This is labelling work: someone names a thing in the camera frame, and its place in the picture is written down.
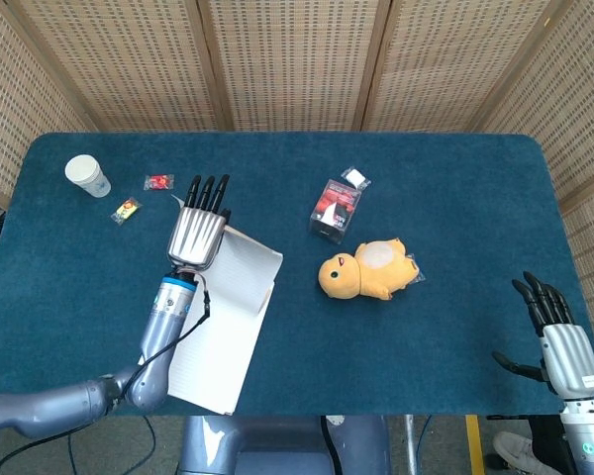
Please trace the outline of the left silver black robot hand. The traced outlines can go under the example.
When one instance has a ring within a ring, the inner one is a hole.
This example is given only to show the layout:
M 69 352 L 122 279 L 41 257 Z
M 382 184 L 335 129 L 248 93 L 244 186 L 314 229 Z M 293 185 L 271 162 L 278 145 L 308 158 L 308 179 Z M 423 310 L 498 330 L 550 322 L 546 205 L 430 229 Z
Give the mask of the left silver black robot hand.
M 167 257 L 173 266 L 194 271 L 210 267 L 231 217 L 231 211 L 222 207 L 229 180 L 229 174 L 219 181 L 209 176 L 204 184 L 200 175 L 192 179 L 168 242 Z

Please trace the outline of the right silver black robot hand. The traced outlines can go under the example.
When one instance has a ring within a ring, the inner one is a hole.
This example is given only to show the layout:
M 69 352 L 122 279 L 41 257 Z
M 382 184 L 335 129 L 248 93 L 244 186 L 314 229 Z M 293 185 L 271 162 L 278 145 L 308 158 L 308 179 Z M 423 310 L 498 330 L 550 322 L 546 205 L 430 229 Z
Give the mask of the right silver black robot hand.
M 517 363 L 494 351 L 505 370 L 548 385 L 563 401 L 594 398 L 594 349 L 584 327 L 578 325 L 564 297 L 553 286 L 525 271 L 512 285 L 522 297 L 542 351 L 539 366 Z

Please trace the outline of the yellow notepad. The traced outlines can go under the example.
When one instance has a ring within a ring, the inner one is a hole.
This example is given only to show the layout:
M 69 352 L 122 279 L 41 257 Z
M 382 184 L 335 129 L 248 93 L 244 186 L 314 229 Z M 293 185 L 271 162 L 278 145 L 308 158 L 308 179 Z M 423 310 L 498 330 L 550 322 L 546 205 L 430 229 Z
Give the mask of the yellow notepad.
M 183 329 L 210 317 L 174 351 L 168 394 L 219 415 L 236 410 L 283 255 L 226 226 L 210 267 L 192 271 L 199 281 Z

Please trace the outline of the yellow green wrapped candy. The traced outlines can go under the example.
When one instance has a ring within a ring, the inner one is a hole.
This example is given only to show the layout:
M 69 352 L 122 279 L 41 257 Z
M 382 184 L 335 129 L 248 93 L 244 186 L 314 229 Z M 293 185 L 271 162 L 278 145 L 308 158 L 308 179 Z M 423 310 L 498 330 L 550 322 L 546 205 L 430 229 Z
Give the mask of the yellow green wrapped candy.
M 118 225 L 122 225 L 127 221 L 140 207 L 142 204 L 133 197 L 125 200 L 114 213 L 111 214 L 110 218 Z

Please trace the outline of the white shoe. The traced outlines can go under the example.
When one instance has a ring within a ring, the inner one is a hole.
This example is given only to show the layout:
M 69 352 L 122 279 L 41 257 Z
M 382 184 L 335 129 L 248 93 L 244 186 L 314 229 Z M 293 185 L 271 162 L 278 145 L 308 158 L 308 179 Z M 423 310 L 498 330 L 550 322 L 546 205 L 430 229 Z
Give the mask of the white shoe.
M 522 475 L 562 475 L 534 454 L 533 441 L 513 432 L 500 431 L 493 437 L 495 452 Z

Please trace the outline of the white paper cup stack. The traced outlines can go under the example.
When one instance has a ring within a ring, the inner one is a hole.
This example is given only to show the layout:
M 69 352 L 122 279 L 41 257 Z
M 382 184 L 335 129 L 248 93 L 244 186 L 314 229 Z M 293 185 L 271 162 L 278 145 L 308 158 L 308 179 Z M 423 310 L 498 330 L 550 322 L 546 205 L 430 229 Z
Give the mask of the white paper cup stack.
M 103 198 L 111 191 L 111 183 L 97 159 L 90 154 L 71 158 L 64 167 L 65 177 L 94 198 Z

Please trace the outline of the clear box with red toy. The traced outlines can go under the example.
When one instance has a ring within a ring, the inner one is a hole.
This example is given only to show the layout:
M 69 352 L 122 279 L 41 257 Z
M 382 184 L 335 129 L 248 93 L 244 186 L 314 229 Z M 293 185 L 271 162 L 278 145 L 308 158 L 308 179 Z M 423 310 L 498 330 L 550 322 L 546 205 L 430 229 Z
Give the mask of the clear box with red toy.
M 310 215 L 309 230 L 334 243 L 341 243 L 360 197 L 360 190 L 329 180 Z

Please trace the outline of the blue table cloth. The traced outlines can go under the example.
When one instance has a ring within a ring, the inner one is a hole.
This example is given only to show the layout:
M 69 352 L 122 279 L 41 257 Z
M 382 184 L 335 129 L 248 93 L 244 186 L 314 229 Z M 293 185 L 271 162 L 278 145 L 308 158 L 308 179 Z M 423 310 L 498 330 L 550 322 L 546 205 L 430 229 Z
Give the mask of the blue table cloth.
M 90 154 L 94 198 L 64 174 Z M 329 180 L 361 191 L 341 243 L 309 230 Z M 173 174 L 171 190 L 145 190 Z M 541 347 L 512 281 L 530 271 L 588 311 L 541 146 L 524 135 L 46 134 L 24 159 L 0 237 L 0 393 L 70 385 L 135 363 L 195 175 L 230 175 L 231 224 L 283 262 L 238 404 L 243 415 L 550 414 L 558 399 L 502 369 Z M 128 198 L 142 206 L 122 225 Z M 390 301 L 329 298 L 322 263 L 399 238 L 421 278 Z

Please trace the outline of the white wrapped candy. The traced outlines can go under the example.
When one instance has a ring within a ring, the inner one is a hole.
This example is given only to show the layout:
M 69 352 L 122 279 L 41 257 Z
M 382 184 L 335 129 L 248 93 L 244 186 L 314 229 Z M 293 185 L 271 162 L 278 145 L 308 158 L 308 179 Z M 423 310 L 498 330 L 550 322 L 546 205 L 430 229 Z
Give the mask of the white wrapped candy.
M 342 178 L 358 191 L 364 190 L 371 184 L 371 181 L 353 166 L 342 173 Z

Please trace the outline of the yellow plush toy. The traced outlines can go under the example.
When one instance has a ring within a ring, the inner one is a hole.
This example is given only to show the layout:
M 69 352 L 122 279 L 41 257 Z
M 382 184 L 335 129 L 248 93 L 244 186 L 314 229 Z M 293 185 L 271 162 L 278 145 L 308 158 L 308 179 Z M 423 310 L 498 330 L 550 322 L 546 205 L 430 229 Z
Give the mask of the yellow plush toy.
M 398 237 L 361 243 L 354 254 L 338 253 L 318 271 L 323 292 L 339 300 L 362 296 L 390 301 L 420 278 L 420 266 Z

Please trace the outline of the metal table leg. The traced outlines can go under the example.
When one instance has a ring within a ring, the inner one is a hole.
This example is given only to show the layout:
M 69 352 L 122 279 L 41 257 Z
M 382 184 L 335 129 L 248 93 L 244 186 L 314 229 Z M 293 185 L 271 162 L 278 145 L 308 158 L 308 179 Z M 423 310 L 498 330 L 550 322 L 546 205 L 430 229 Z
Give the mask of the metal table leg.
M 415 420 L 414 416 L 406 414 L 403 417 L 405 428 L 405 447 L 407 455 L 407 474 L 418 475 L 418 461 L 415 442 Z

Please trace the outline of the woven folding screen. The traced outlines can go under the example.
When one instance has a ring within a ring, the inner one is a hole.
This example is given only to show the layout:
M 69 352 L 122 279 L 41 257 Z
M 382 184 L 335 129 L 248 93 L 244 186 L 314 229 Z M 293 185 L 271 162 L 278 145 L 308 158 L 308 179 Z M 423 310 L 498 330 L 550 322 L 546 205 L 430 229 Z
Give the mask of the woven folding screen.
M 0 206 L 63 131 L 521 133 L 594 329 L 594 0 L 0 0 Z

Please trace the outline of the grey-blue robot torso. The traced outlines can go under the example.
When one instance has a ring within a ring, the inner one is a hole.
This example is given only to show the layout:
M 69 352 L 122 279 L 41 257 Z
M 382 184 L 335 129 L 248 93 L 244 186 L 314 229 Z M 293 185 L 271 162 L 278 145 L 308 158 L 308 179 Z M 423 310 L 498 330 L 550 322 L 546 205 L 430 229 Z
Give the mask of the grey-blue robot torso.
M 382 416 L 191 416 L 176 475 L 392 475 Z

